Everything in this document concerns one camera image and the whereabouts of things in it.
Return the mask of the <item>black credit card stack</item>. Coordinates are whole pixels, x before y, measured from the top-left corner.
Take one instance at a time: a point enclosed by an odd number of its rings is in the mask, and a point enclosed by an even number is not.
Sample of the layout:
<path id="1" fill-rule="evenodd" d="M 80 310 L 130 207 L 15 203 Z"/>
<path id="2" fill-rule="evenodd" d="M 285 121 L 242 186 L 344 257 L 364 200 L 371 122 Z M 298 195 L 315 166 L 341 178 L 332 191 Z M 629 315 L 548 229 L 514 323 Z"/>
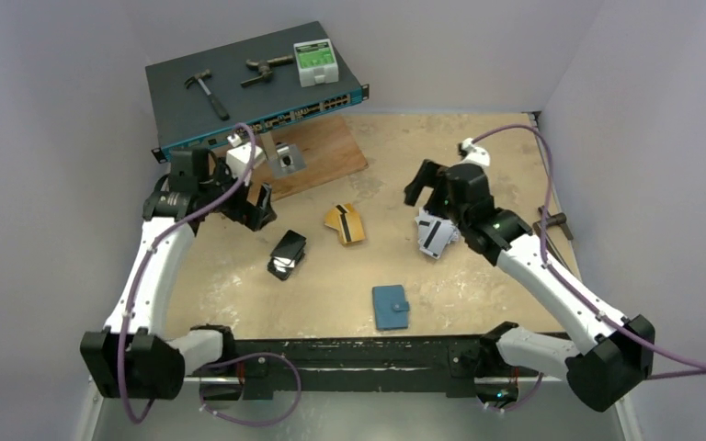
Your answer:
<path id="1" fill-rule="evenodd" d="M 287 280 L 305 256 L 306 237 L 287 230 L 270 254 L 267 270 L 281 281 Z"/>

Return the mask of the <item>blue card holder wallet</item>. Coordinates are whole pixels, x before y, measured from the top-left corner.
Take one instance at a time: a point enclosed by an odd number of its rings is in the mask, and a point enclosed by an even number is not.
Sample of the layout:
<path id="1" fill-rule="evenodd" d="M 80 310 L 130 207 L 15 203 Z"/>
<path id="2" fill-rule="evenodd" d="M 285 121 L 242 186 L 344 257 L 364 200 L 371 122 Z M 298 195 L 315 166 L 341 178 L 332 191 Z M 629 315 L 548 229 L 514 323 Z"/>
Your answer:
<path id="1" fill-rule="evenodd" d="M 373 287 L 372 306 L 375 327 L 378 331 L 408 328 L 410 305 L 402 285 Z"/>

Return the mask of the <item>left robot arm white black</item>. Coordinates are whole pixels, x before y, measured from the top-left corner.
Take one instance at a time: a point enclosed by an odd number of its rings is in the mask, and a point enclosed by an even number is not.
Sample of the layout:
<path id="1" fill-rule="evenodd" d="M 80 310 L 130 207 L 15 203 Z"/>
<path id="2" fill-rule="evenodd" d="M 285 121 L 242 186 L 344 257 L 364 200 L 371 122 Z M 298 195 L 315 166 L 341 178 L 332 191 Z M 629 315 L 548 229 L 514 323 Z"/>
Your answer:
<path id="1" fill-rule="evenodd" d="M 102 330 L 85 333 L 80 343 L 103 397 L 173 400 L 185 377 L 203 367 L 216 376 L 234 370 L 237 351 L 228 345 L 233 338 L 227 327 L 196 325 L 167 340 L 166 316 L 178 271 L 209 214 L 221 213 L 254 232 L 275 220 L 269 184 L 255 203 L 248 200 L 252 173 L 264 159 L 251 142 L 223 157 L 204 147 L 174 154 L 143 204 L 140 245 L 120 299 Z"/>

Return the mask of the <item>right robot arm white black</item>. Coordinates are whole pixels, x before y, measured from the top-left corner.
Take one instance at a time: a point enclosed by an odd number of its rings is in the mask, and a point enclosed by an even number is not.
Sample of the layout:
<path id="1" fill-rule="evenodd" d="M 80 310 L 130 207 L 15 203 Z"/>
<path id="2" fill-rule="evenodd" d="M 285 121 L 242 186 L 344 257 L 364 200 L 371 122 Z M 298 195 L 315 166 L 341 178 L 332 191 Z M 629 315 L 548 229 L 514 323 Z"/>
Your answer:
<path id="1" fill-rule="evenodd" d="M 426 187 L 432 193 L 425 210 L 450 221 L 472 251 L 516 280 L 567 334 L 562 340 L 509 326 L 480 348 L 486 371 L 524 367 L 563 379 L 578 400 L 599 413 L 649 379 L 654 325 L 610 306 L 542 252 L 531 227 L 516 212 L 496 205 L 481 165 L 423 161 L 404 188 L 405 204 L 414 206 Z"/>

